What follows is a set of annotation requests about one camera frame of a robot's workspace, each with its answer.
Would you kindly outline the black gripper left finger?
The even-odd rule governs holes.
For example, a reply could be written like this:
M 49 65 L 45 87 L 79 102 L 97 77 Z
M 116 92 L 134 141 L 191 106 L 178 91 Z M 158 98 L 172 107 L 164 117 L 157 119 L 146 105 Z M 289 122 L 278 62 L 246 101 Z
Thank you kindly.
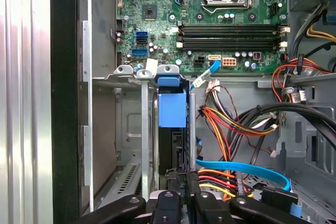
M 180 223 L 181 196 L 178 191 L 180 168 L 166 171 L 167 190 L 157 191 L 146 201 L 139 195 L 126 195 L 73 223 Z

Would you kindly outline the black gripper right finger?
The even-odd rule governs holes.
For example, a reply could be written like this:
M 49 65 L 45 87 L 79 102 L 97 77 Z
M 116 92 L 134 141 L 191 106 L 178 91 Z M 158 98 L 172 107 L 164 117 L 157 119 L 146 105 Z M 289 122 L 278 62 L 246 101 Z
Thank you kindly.
M 200 216 L 200 223 L 308 223 L 301 218 L 297 194 L 265 187 L 260 200 L 238 194 L 223 202 L 213 193 L 201 191 L 198 179 L 196 171 L 187 173 L 193 208 Z

